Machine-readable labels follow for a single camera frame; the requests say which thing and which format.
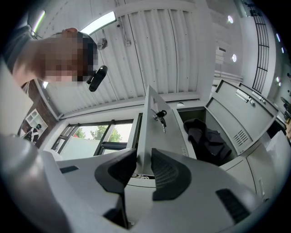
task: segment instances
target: sky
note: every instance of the sky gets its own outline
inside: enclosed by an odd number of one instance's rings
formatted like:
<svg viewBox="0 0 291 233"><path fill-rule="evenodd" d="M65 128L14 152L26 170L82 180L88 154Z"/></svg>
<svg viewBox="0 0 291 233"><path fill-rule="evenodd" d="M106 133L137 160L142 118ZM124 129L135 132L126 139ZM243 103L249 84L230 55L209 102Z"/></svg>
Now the sky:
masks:
<svg viewBox="0 0 291 233"><path fill-rule="evenodd" d="M122 139L120 142L127 142L129 138L129 134L131 131L132 124L124 124L124 125L115 125L115 129L121 135ZM93 139L90 131L95 131L98 129L98 126L85 126L82 127L83 132L86 134L86 139Z"/></svg>

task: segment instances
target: ceiling light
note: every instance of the ceiling light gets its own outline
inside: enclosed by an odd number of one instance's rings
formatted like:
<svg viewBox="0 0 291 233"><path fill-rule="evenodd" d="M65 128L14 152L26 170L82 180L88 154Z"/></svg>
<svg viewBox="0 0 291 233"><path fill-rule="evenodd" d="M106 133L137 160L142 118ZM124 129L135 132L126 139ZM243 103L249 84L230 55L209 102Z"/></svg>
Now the ceiling light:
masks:
<svg viewBox="0 0 291 233"><path fill-rule="evenodd" d="M84 28L81 32L86 33L88 35L96 32L97 30L113 23L116 21L116 15L112 11L99 19L96 19L94 22L90 23L86 28Z"/></svg>
<svg viewBox="0 0 291 233"><path fill-rule="evenodd" d="M230 22L231 24L233 24L233 19L230 15L227 17L227 22Z"/></svg>
<svg viewBox="0 0 291 233"><path fill-rule="evenodd" d="M232 55L231 59L232 59L233 62L236 62L236 55L235 54Z"/></svg>
<svg viewBox="0 0 291 233"><path fill-rule="evenodd" d="M49 84L48 82L44 82L44 83L42 84L42 86L44 86L44 88L46 88L46 86L47 86L48 84Z"/></svg>
<svg viewBox="0 0 291 233"><path fill-rule="evenodd" d="M44 16L45 16L45 11L43 10L41 15L39 16L34 28L32 29L33 30L32 33L36 32L36 30L37 30L37 28L38 28L38 26L39 26L39 24L40 24L40 22L41 22L41 20L43 19Z"/></svg>
<svg viewBox="0 0 291 233"><path fill-rule="evenodd" d="M278 41L279 41L279 42L281 42L281 40L280 40L280 37L279 37L279 34L278 34L278 33L276 33L276 36L277 36L277 39L278 39Z"/></svg>

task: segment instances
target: brick wall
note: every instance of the brick wall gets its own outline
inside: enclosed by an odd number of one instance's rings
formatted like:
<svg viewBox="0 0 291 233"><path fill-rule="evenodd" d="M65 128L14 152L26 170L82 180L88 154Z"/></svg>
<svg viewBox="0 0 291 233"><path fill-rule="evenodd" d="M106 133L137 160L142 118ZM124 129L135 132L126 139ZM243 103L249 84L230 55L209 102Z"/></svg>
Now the brick wall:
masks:
<svg viewBox="0 0 291 233"><path fill-rule="evenodd" d="M43 101L37 86L34 81L31 81L29 84L29 90L28 90L28 95L30 99L33 101L33 105L31 109L29 110L28 114L30 114L33 110L37 110L42 119L45 121L47 124L46 130L43 132L43 134L40 136L39 140L36 143L36 146L39 148L45 138L48 136L50 131L55 127L57 124L57 120L54 118L54 116L51 114L50 110L47 108L45 102ZM28 124L27 121L24 122L22 126L22 130L26 133L28 131L28 128L30 125Z"/></svg>

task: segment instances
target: white ceiling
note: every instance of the white ceiling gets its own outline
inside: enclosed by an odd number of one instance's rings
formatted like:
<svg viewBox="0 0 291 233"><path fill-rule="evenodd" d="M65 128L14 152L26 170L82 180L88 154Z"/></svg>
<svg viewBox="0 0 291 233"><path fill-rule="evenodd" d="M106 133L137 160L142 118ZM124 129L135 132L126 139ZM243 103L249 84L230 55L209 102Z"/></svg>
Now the white ceiling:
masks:
<svg viewBox="0 0 291 233"><path fill-rule="evenodd" d="M108 40L108 47L99 52L98 67L104 64L109 70L98 90L89 92L86 83L74 87L49 84L50 100L66 115L142 97L148 85L160 94L183 92L188 99L207 96L204 91L210 92L214 68L240 76L242 43L235 5L231 0L207 0L207 4L204 0L61 0L47 4L38 29L43 37L69 27L81 30L111 10L120 16L92 35L95 41ZM232 25L226 22L228 14L234 18ZM215 66L214 43L226 49L222 65ZM233 53L238 55L235 64L230 60Z"/></svg>

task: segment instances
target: fluorescent light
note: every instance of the fluorescent light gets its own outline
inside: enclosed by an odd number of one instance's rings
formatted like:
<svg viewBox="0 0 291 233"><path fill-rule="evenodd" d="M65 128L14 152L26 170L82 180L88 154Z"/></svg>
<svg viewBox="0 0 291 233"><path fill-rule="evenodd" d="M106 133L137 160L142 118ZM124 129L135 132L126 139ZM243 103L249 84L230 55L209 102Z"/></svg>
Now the fluorescent light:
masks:
<svg viewBox="0 0 291 233"><path fill-rule="evenodd" d="M236 55L235 54L232 55L231 59L232 59L233 62L236 62Z"/></svg>
<svg viewBox="0 0 291 233"><path fill-rule="evenodd" d="M44 82L42 85L44 86L44 88L46 88L46 86L48 85L48 82Z"/></svg>
<svg viewBox="0 0 291 233"><path fill-rule="evenodd" d="M227 22L230 22L231 24L233 24L233 19L230 15L227 17Z"/></svg>
<svg viewBox="0 0 291 233"><path fill-rule="evenodd" d="M279 37L279 34L278 34L278 33L276 33L276 36L277 36L277 39L278 39L278 41L279 41L279 42L281 42L281 40L280 40L280 37Z"/></svg>
<svg viewBox="0 0 291 233"><path fill-rule="evenodd" d="M38 28L38 26L39 26L39 24L40 24L40 22L41 22L41 20L43 19L44 16L45 16L45 11L43 10L41 15L40 15L40 17L38 18L34 28L33 28L33 32L32 33L36 32L36 30L37 30L37 28Z"/></svg>
<svg viewBox="0 0 291 233"><path fill-rule="evenodd" d="M90 23L86 28L84 28L81 32L84 32L88 35L96 32L98 29L105 27L108 24L111 24L116 21L116 15L112 11L99 19L96 19L94 22Z"/></svg>

